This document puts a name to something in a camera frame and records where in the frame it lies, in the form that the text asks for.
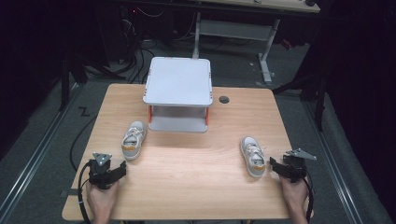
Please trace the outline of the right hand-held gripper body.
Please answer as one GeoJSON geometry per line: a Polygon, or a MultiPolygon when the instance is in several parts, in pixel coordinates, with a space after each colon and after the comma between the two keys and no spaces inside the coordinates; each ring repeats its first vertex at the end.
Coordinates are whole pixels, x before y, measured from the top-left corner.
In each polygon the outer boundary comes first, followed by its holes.
{"type": "Polygon", "coordinates": [[[289,150],[283,156],[283,164],[286,166],[282,176],[288,178],[292,183],[305,178],[307,175],[306,160],[315,161],[317,157],[301,148],[289,150]]]}

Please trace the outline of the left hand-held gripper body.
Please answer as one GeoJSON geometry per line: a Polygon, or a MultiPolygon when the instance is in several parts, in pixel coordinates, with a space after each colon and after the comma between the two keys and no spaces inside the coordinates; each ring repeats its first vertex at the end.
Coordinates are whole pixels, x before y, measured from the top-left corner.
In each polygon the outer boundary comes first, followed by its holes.
{"type": "Polygon", "coordinates": [[[110,169],[111,154],[93,152],[90,160],[89,182],[99,189],[109,189],[115,182],[115,176],[110,169]]]}

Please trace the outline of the small white grey sneaker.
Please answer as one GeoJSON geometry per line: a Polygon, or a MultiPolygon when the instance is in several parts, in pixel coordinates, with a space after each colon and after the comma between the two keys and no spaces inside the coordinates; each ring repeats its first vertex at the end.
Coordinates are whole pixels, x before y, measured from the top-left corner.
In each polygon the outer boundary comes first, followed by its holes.
{"type": "Polygon", "coordinates": [[[261,178],[265,172],[266,165],[259,143],[255,138],[247,136],[241,140],[240,149],[249,175],[254,178],[261,178]]]}
{"type": "Polygon", "coordinates": [[[137,120],[130,124],[121,140],[122,153],[126,160],[135,160],[139,154],[147,133],[146,124],[137,120]]]}

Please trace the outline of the white two-tier shoe rack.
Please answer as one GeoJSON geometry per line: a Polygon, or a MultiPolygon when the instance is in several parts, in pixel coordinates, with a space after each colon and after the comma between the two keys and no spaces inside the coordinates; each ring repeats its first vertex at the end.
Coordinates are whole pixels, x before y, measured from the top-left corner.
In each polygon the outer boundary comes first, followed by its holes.
{"type": "Polygon", "coordinates": [[[205,133],[213,103],[210,61],[154,57],[143,102],[152,131],[205,133]]]}

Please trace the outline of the person's right hand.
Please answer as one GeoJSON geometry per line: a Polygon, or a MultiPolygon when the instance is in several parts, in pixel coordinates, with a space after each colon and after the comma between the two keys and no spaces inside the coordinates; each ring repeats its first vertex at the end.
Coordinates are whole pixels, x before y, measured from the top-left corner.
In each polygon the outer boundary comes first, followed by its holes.
{"type": "Polygon", "coordinates": [[[287,207],[290,211],[290,216],[305,217],[304,203],[308,196],[308,189],[303,180],[291,183],[287,178],[281,176],[280,182],[283,189],[283,196],[287,207]]]}

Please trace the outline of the person's left hand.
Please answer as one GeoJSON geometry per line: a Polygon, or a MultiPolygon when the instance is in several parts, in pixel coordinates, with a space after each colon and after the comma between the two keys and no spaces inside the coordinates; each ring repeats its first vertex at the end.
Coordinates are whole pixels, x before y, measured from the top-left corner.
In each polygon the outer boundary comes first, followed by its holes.
{"type": "Polygon", "coordinates": [[[115,182],[109,189],[99,189],[88,183],[86,186],[87,199],[94,218],[109,218],[116,204],[120,182],[115,182]]]}

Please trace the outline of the black metal stand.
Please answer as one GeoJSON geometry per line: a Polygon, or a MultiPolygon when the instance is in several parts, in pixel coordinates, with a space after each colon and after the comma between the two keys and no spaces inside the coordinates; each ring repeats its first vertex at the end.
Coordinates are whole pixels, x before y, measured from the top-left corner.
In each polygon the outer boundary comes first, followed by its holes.
{"type": "Polygon", "coordinates": [[[86,84],[88,82],[88,75],[87,72],[85,71],[86,65],[92,67],[93,69],[98,71],[100,75],[104,75],[105,77],[123,79],[123,77],[118,75],[116,72],[112,72],[104,68],[99,63],[95,63],[94,61],[91,61],[88,58],[83,57],[82,55],[71,54],[71,53],[65,54],[62,60],[62,73],[61,73],[62,96],[61,96],[60,111],[64,111],[70,101],[69,76],[72,76],[74,80],[77,82],[77,84],[86,84]]]}
{"type": "Polygon", "coordinates": [[[292,82],[273,89],[273,94],[280,94],[286,90],[301,89],[300,99],[303,102],[315,101],[314,122],[317,128],[322,132],[322,115],[325,109],[324,100],[328,76],[312,74],[306,77],[300,77],[292,82]]]}

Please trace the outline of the metal floor rail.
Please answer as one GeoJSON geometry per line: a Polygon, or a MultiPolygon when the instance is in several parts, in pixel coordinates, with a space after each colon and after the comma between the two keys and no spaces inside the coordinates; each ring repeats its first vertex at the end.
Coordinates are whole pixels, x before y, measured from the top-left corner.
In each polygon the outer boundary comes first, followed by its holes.
{"type": "Polygon", "coordinates": [[[334,184],[335,190],[337,192],[338,198],[344,207],[346,215],[348,217],[350,224],[363,224],[361,214],[352,198],[351,192],[347,183],[340,172],[340,169],[333,157],[330,146],[325,138],[323,132],[318,128],[315,121],[315,114],[312,105],[307,102],[302,102],[304,111],[310,120],[313,129],[315,130],[316,136],[320,144],[320,151],[323,154],[323,160],[326,164],[329,174],[331,176],[332,182],[334,184]]]}
{"type": "Polygon", "coordinates": [[[84,84],[73,84],[69,99],[61,107],[62,85],[56,85],[0,161],[0,224],[9,220],[47,154],[70,105],[83,88],[84,84]]]}

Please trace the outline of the wooden desk with white frame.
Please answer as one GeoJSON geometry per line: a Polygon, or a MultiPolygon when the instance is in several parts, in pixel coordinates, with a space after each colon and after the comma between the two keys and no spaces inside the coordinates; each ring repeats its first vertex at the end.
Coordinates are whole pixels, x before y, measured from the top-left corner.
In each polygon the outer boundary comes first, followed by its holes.
{"type": "MultiPolygon", "coordinates": [[[[221,6],[241,6],[252,9],[275,9],[279,11],[319,13],[320,7],[316,0],[191,0],[198,6],[202,3],[220,4],[221,6]]],[[[202,20],[201,13],[196,13],[194,49],[192,58],[199,58],[199,42],[201,35],[230,37],[246,40],[264,41],[263,51],[258,54],[265,84],[272,83],[272,73],[268,69],[267,57],[276,36],[280,19],[272,25],[247,24],[236,21],[202,20]]]]}

